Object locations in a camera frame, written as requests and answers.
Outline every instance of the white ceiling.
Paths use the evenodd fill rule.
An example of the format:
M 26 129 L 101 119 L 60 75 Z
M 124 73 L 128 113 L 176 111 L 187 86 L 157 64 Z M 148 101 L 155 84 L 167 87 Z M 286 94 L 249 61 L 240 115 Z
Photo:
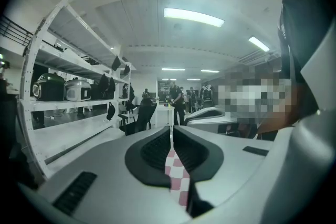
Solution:
M 45 12 L 60 0 L 36 2 Z M 73 0 L 72 7 L 138 72 L 166 77 L 163 67 L 185 68 L 178 76 L 207 78 L 201 69 L 223 71 L 258 52 L 248 64 L 263 61 L 248 39 L 256 36 L 271 52 L 279 52 L 277 20 L 281 0 Z M 165 7 L 209 14 L 225 21 L 221 28 L 163 17 Z

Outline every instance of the fluorescent light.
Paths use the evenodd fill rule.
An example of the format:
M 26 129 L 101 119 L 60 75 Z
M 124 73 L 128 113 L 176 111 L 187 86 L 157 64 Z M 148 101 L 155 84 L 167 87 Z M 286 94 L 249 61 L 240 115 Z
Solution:
M 171 71 L 184 71 L 183 68 L 162 68 L 162 70 L 171 70 Z
M 201 72 L 218 73 L 219 71 L 202 69 Z
M 222 19 L 210 15 L 177 8 L 164 8 L 163 16 L 166 18 L 193 20 L 217 27 L 221 27 L 224 23 Z
M 257 45 L 263 51 L 269 51 L 269 48 L 255 37 L 251 37 L 248 41 L 252 42 L 254 45 Z

